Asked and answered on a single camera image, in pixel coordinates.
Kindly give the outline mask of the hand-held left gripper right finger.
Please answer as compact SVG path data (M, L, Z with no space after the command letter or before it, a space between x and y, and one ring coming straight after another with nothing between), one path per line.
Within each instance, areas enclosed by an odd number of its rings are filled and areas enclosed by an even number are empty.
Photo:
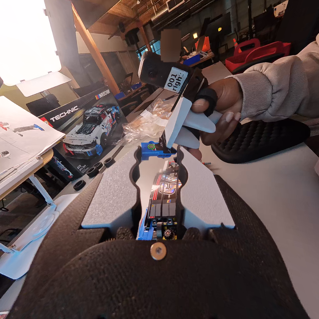
M176 215L181 230L195 227L204 236L210 228L234 229L235 222L213 172L181 146L177 150L177 162L181 187Z

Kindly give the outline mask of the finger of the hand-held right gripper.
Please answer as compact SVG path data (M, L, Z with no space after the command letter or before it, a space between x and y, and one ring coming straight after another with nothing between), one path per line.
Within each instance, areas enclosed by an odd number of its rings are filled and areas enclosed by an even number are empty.
M168 148L171 148L174 143L193 148L193 134L182 127L191 106L192 102L185 97L178 100L163 132Z

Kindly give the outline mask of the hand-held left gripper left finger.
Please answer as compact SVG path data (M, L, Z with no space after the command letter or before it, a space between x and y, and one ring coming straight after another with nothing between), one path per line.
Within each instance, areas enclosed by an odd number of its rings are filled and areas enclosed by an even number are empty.
M115 236L119 227L137 237L142 215L140 188L141 146L135 146L103 173L81 223L84 229L108 228Z

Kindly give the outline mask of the lego race car model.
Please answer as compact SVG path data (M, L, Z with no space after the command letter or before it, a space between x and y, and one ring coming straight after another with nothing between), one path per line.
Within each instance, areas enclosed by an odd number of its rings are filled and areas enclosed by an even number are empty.
M177 156L165 162L163 170L155 175L149 203L141 218L137 240L176 240L176 198L181 187L178 178Z

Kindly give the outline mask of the person's right forearm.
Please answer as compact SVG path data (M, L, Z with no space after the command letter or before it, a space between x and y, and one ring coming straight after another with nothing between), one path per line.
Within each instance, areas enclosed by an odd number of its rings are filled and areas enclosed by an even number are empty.
M274 122L319 116L319 35L297 55L232 75L243 92L242 118Z

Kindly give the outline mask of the black lego set box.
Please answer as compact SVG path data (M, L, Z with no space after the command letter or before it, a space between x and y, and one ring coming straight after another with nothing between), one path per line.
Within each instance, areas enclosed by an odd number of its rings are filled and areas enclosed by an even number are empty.
M69 182L84 176L123 136L126 117L107 86L49 112L39 119L65 134L53 147L49 166Z

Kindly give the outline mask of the lego instruction booklet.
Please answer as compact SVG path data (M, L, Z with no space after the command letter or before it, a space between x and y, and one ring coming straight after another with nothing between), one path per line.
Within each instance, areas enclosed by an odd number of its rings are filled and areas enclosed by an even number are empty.
M0 97L1 192L37 168L42 156L65 137L8 98Z

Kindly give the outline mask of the person's right hand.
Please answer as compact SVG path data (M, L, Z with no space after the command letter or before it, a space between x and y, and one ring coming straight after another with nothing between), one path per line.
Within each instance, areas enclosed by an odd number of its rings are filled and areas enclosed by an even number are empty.
M204 145L222 142L235 130L241 118L243 93L235 78L224 78L209 85L217 94L215 110L222 114L214 133L200 132Z

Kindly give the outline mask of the clear plastic bags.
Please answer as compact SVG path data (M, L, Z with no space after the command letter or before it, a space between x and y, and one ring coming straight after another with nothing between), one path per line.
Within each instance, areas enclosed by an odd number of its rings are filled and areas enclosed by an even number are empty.
M118 141L122 145L136 144L144 138L159 138L172 114L177 95L155 99L136 119L123 125L124 136Z

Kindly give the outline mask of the black wrist rest pad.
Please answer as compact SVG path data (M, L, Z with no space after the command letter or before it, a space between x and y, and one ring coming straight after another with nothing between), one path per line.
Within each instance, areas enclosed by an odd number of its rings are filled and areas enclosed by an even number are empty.
M309 137L309 126L293 119L250 121L238 124L227 139L212 144L211 149L226 163L242 164L294 147Z

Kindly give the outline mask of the red tote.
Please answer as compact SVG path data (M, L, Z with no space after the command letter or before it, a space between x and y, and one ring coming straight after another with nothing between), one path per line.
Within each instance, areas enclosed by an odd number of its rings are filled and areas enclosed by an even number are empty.
M257 38L244 41L240 44L235 42L234 54L225 59L225 67L233 75L240 74L258 63L272 63L279 58L288 56L290 49L290 42L276 41L264 46L261 46Z

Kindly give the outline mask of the white book stand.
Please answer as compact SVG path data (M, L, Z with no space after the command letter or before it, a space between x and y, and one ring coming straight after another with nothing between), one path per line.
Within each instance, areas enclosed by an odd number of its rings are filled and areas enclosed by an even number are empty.
M7 191L9 186L13 186L13 182L18 181L20 177L27 177L44 196L47 204L47 208L35 221L31 222L31 225L19 233L13 244L9 246L1 244L3 254L0 258L0 273L11 279L18 279L29 271L45 235L60 214L78 196L78 193L66 194L54 201L40 181L31 173L41 164L43 164L43 158L34 157L1 172L1 191Z

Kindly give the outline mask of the studio light panel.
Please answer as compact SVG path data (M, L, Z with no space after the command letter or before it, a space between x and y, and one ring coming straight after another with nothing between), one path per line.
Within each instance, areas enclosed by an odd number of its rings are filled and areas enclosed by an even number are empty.
M1 0L0 27L0 76L6 86L30 97L71 81L60 73L43 0Z

